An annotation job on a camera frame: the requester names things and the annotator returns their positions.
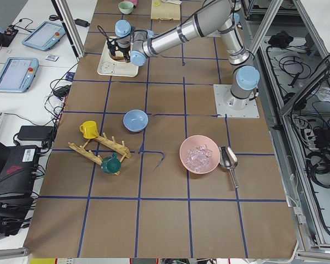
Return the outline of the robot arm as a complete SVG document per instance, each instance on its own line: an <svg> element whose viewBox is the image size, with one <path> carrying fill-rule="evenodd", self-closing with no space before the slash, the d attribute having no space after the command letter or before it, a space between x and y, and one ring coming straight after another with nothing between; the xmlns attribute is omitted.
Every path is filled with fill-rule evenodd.
<svg viewBox="0 0 330 264"><path fill-rule="evenodd" d="M112 57L122 52L127 63L143 66L148 58L197 37L217 32L229 54L233 68L233 83L224 95L225 104L233 110L242 110L260 79L258 70L250 65L253 53L243 44L235 22L240 1L205 1L200 9L176 27L153 36L152 31L131 26L126 20L115 24L115 36L106 37Z"/></svg>

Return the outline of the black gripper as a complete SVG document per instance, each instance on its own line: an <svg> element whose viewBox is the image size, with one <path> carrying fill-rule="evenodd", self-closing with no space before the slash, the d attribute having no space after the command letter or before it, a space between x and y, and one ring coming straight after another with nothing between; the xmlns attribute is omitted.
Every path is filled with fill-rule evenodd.
<svg viewBox="0 0 330 264"><path fill-rule="evenodd" d="M108 38L106 43L108 50L111 51L113 55L115 55L115 51L121 51L124 54L126 62L130 62L130 41L120 40L118 38Z"/></svg>

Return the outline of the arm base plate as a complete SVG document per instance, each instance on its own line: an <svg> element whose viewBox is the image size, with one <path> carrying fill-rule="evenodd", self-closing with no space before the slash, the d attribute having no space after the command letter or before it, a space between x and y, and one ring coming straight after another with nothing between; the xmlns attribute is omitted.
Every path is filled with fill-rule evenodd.
<svg viewBox="0 0 330 264"><path fill-rule="evenodd" d="M249 98L237 99L231 94L231 85L214 84L216 115L220 118L259 118L253 92Z"/></svg>

